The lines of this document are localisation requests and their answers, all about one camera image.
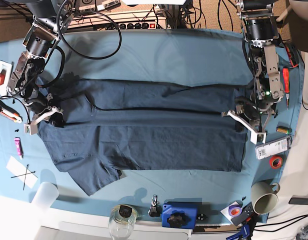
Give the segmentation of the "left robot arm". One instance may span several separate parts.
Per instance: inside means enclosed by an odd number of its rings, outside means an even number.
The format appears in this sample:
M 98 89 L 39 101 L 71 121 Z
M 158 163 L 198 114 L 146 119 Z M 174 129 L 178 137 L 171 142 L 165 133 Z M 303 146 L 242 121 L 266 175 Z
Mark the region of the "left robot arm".
M 280 79 L 276 46 L 279 33 L 273 14 L 272 0 L 237 0 L 237 15 L 241 20 L 242 50 L 252 81 L 247 96 L 235 99 L 235 109 L 223 112 L 250 131 L 253 144 L 266 142 L 265 127 L 276 114 L 276 104 L 285 96 Z

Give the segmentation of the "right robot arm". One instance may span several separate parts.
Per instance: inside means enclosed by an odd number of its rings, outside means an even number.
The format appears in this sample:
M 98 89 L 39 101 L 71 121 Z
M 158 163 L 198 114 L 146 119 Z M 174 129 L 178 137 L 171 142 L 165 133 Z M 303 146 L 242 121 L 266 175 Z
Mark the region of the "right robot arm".
M 23 40 L 26 50 L 21 53 L 8 81 L 7 93 L 1 98 L 21 98 L 27 112 L 34 114 L 28 117 L 24 130 L 35 135 L 42 121 L 63 126 L 62 109 L 54 106 L 52 94 L 40 92 L 36 80 L 72 21 L 74 6 L 71 0 L 22 0 L 20 3 L 32 13 L 33 22 Z

